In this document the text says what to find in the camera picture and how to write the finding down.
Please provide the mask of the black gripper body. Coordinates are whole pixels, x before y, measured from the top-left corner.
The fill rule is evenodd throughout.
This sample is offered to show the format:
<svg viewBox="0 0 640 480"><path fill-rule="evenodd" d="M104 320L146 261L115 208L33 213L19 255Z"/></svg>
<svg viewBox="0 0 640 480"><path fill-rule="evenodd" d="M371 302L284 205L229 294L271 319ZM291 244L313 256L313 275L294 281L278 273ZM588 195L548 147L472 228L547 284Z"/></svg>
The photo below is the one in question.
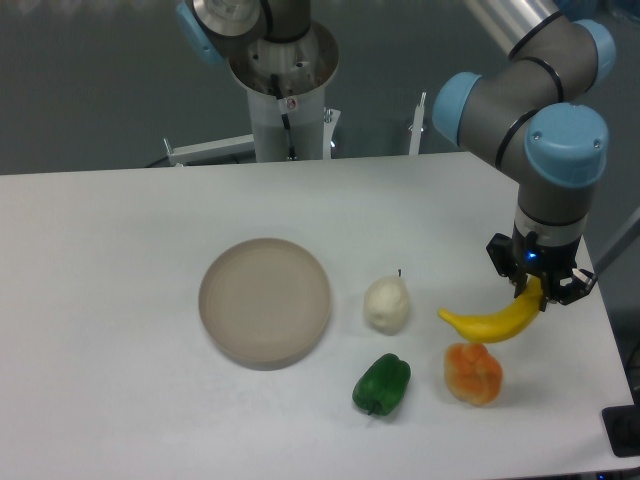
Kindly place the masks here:
<svg viewBox="0 0 640 480"><path fill-rule="evenodd" d="M577 268L575 257L579 244L580 240L576 239L561 246L547 246L538 241L534 232L522 235L514 231L511 236L496 233L486 250L496 272L511 284L519 269L525 270L529 279L554 273L557 303L569 305L588 296L597 282L593 272Z"/></svg>

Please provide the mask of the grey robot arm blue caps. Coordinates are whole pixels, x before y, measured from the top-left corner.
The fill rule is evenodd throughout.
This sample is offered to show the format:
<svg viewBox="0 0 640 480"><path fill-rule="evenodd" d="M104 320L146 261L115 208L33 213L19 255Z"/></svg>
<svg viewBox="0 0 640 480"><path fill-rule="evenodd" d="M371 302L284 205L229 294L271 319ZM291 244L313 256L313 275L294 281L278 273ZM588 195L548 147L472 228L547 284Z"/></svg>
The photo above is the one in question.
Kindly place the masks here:
<svg viewBox="0 0 640 480"><path fill-rule="evenodd" d="M440 89L436 130L519 187L510 235L487 251L497 273L522 292L541 283L544 303L567 305L596 283L575 255L607 162L609 133L576 98L616 59L602 25L568 20L551 1L471 1L509 66L485 79L462 72ZM332 34L306 1L181 1L176 17L206 63L226 62L247 93L258 160L325 158L324 88L339 62Z"/></svg>

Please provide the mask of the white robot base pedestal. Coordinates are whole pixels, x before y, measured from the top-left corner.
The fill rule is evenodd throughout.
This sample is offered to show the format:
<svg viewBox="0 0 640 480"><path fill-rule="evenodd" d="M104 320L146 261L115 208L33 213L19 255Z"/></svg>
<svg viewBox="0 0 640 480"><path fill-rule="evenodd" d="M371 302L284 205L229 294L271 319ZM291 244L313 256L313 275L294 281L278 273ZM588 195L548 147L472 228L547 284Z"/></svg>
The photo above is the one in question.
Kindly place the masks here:
<svg viewBox="0 0 640 480"><path fill-rule="evenodd" d="M230 62L246 91L257 162L323 157L325 90L338 65L336 40L316 21L299 39L260 39Z"/></svg>

